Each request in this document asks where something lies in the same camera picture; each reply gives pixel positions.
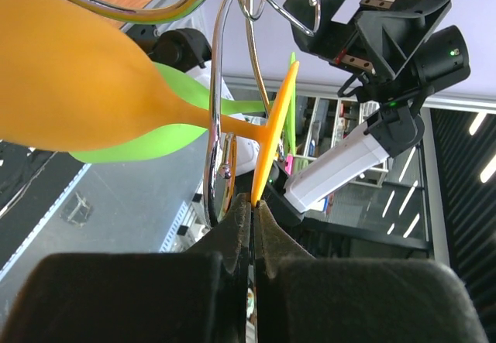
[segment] gray floor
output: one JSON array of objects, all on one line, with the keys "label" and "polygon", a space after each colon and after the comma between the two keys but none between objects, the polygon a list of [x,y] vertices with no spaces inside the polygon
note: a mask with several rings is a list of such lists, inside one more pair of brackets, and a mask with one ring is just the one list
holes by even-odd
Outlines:
[{"label": "gray floor", "polygon": [[158,252],[182,202],[202,178],[206,136],[182,150],[139,163],[93,165],[76,184],[94,208],[78,227],[63,221],[64,203],[0,278],[0,327],[29,272],[57,252]]}]

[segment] pink object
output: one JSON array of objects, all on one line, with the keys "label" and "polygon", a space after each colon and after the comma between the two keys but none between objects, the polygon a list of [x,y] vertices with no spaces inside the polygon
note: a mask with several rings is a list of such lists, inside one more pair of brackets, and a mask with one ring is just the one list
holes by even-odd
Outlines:
[{"label": "pink object", "polygon": [[286,173],[291,175],[291,171],[293,170],[293,155],[286,156]]}]

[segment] ceiling light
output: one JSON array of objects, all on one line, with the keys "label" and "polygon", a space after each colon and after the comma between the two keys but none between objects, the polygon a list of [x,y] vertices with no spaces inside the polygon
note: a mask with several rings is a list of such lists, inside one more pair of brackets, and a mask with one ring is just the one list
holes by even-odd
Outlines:
[{"label": "ceiling light", "polygon": [[486,118],[486,116],[487,116],[486,112],[479,112],[477,114],[477,116],[475,116],[475,119],[472,122],[472,125],[470,125],[470,128],[468,129],[468,132],[470,133],[470,135],[475,135],[477,130],[482,125],[482,121]]},{"label": "ceiling light", "polygon": [[391,192],[391,195],[389,196],[389,199],[387,200],[386,207],[384,208],[384,211],[382,212],[382,218],[386,216],[386,213],[388,212],[389,205],[391,205],[391,201],[393,201],[394,197],[394,191]]},{"label": "ceiling light", "polygon": [[410,165],[410,162],[412,161],[412,157],[413,157],[413,154],[415,153],[415,150],[416,150],[416,148],[415,148],[415,146],[413,146],[412,151],[410,151],[410,154],[408,155],[408,159],[406,160],[406,164],[403,167],[403,170],[401,171],[400,180],[399,180],[400,182],[405,177],[406,170],[408,169],[408,165]]},{"label": "ceiling light", "polygon": [[405,200],[403,201],[403,204],[401,204],[401,207],[400,207],[400,215],[401,213],[403,212],[403,210],[406,208],[406,204],[410,201],[410,199],[412,198],[412,195],[413,195],[413,191],[415,190],[415,187],[417,187],[419,185],[419,181],[416,180],[414,183],[413,183],[413,187],[410,188],[410,190],[408,191],[406,197],[405,197]]},{"label": "ceiling light", "polygon": [[418,213],[415,218],[413,218],[412,223],[410,224],[410,227],[406,230],[405,234],[403,235],[404,238],[407,238],[413,231],[413,228],[417,225],[420,219],[420,213]]},{"label": "ceiling light", "polygon": [[489,164],[486,165],[484,170],[482,170],[482,173],[480,173],[480,181],[482,183],[486,183],[490,180],[494,172],[496,172],[496,153],[494,154],[492,160],[489,161]]}]

